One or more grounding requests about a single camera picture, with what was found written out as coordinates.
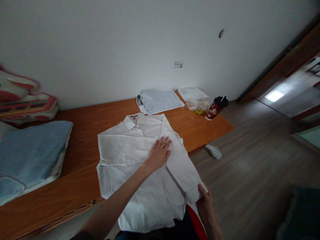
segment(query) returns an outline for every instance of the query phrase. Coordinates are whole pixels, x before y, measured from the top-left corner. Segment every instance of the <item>door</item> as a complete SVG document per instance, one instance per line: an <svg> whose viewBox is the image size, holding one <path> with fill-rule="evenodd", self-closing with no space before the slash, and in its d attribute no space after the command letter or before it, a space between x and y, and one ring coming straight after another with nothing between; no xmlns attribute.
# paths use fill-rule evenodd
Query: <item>door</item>
<svg viewBox="0 0 320 240"><path fill-rule="evenodd" d="M238 103L252 101L286 79L320 51L320 23L280 60Z"/></svg>

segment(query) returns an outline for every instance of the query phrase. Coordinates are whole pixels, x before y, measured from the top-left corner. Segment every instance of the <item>cup lid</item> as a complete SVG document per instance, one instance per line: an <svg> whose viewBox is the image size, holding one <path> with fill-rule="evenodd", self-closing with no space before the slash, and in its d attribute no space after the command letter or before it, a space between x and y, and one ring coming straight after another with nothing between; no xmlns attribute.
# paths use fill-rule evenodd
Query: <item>cup lid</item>
<svg viewBox="0 0 320 240"><path fill-rule="evenodd" d="M222 97L216 97L214 99L214 102L219 105L220 107L227 107L229 105L229 101L227 100L227 97L225 97L222 101Z"/></svg>

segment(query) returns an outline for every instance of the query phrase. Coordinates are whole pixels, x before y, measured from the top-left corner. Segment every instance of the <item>white striped shirt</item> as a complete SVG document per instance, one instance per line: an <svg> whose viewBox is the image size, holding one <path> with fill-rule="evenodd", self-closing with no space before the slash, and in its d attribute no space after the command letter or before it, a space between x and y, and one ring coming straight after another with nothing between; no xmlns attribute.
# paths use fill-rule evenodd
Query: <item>white striped shirt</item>
<svg viewBox="0 0 320 240"><path fill-rule="evenodd" d="M118 219L123 231L146 233L173 227L182 220L186 203L196 202L203 185L183 140L164 114L128 115L124 121L98 135L100 162L97 166L101 196L108 199L148 158L156 139L172 140L167 163L139 187Z"/></svg>

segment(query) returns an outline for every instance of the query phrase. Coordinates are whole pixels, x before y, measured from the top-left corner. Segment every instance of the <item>folded shirt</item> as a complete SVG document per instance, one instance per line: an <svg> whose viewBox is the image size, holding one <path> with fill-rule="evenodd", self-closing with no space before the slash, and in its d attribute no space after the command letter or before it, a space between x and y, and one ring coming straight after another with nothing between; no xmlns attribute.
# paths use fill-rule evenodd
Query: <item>folded shirt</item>
<svg viewBox="0 0 320 240"><path fill-rule="evenodd" d="M143 114L156 114L185 106L173 90L141 90L137 104Z"/></svg>

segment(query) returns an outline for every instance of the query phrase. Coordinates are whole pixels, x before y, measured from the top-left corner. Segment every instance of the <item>shirt collar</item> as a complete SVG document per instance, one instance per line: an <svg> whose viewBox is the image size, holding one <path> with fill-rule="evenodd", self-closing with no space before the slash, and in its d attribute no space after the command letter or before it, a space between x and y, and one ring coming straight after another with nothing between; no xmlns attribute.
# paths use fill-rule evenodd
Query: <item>shirt collar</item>
<svg viewBox="0 0 320 240"><path fill-rule="evenodd" d="M143 124L143 125L146 124L146 116L143 115L142 113L133 114L133 115L127 115L124 118L123 122L124 122L124 124L127 126L127 128L129 130L131 130L135 126L134 122L131 120L131 116L136 116L136 115L138 117L137 124Z"/></svg>

